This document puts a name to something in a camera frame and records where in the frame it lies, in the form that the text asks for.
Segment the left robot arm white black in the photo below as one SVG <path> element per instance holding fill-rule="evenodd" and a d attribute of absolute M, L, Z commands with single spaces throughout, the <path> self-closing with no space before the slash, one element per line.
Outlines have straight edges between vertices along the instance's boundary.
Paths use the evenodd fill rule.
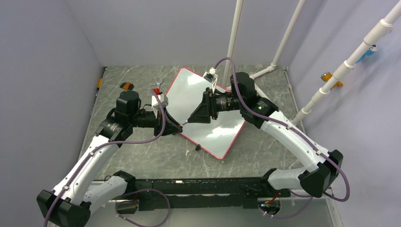
<path fill-rule="evenodd" d="M 83 156 L 52 190 L 42 190 L 36 200 L 44 217 L 44 226 L 83 227 L 90 215 L 109 200 L 131 198 L 139 192 L 136 178 L 118 171 L 101 185 L 91 183 L 101 167 L 123 144 L 130 144 L 134 128 L 152 128 L 154 139 L 182 132 L 182 126 L 167 112 L 168 98 L 158 88 L 152 90 L 151 110 L 141 107 L 139 94 L 133 90 L 120 93 L 115 107 L 95 132 Z"/>

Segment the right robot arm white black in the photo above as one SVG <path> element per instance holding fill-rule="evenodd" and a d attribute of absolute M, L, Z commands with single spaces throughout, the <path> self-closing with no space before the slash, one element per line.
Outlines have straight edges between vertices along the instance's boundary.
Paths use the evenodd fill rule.
<path fill-rule="evenodd" d="M 254 80 L 245 72 L 230 77 L 230 92 L 206 88 L 202 101 L 188 123 L 210 123 L 219 113 L 238 110 L 242 118 L 273 136 L 303 165 L 291 170 L 270 169 L 261 179 L 261 192 L 272 196 L 279 190 L 302 189 L 320 198 L 340 174 L 343 154 L 311 141 L 269 99 L 257 94 Z"/>

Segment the red framed whiteboard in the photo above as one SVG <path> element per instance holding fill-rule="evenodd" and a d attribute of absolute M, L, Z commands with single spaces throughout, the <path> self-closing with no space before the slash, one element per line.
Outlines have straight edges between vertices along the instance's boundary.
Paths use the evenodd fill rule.
<path fill-rule="evenodd" d="M 166 92 L 169 114 L 179 123 L 186 121 L 200 104 L 202 93 L 208 87 L 211 87 L 211 83 L 201 75 L 186 67 L 180 68 Z M 200 145 L 215 158 L 223 159 L 244 123 L 245 120 L 238 110 L 222 112 L 216 120 L 211 120 L 211 123 L 184 125 L 181 135 L 196 145 Z"/>

